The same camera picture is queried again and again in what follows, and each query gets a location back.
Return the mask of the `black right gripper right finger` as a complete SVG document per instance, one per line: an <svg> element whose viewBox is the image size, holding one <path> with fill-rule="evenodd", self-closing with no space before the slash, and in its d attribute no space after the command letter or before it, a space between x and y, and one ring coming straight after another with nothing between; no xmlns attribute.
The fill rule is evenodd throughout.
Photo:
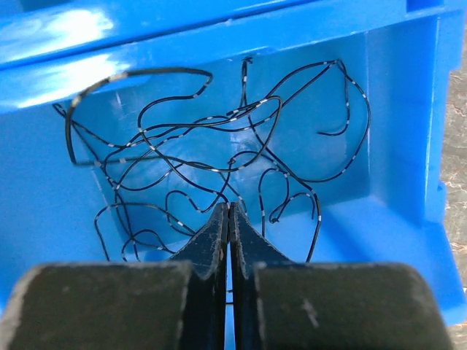
<svg viewBox="0 0 467 350"><path fill-rule="evenodd" d="M229 210L237 349L451 349L424 278L400 263L296 263Z"/></svg>

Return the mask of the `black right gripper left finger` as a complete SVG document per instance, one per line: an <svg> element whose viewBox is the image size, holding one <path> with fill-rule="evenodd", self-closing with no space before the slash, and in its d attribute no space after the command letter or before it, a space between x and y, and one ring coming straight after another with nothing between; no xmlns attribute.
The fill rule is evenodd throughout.
<svg viewBox="0 0 467 350"><path fill-rule="evenodd" d="M161 262L54 263L16 284L3 349L222 349L228 207Z"/></svg>

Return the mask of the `blue plastic bin near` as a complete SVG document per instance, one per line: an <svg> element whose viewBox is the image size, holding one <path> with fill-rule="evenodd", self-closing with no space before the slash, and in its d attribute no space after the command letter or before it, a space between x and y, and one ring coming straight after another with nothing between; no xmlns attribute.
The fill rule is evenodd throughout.
<svg viewBox="0 0 467 350"><path fill-rule="evenodd" d="M166 261L218 204L295 263L408 265L446 328L466 318L440 178L466 8L337 36L285 19L1 68L1 318L32 268Z"/></svg>

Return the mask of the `blue plastic bin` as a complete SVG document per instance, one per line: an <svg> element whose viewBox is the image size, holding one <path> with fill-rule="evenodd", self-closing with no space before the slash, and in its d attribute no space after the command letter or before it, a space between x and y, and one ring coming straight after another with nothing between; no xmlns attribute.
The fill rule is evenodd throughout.
<svg viewBox="0 0 467 350"><path fill-rule="evenodd" d="M218 204L295 263L408 265L446 328L466 318L440 178L466 8L337 36L285 19L1 68L1 318L32 268L166 261Z"/></svg>
<svg viewBox="0 0 467 350"><path fill-rule="evenodd" d="M466 8L465 1L2 1L11 69L259 15L299 16L337 36Z"/></svg>

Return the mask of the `blue plastic bin middle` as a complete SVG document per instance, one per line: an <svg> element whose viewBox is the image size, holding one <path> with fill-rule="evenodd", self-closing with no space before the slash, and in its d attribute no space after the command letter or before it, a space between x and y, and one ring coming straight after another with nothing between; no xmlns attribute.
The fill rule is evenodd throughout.
<svg viewBox="0 0 467 350"><path fill-rule="evenodd" d="M465 1L2 1L11 69L259 15L299 16L337 36L466 8Z"/></svg>

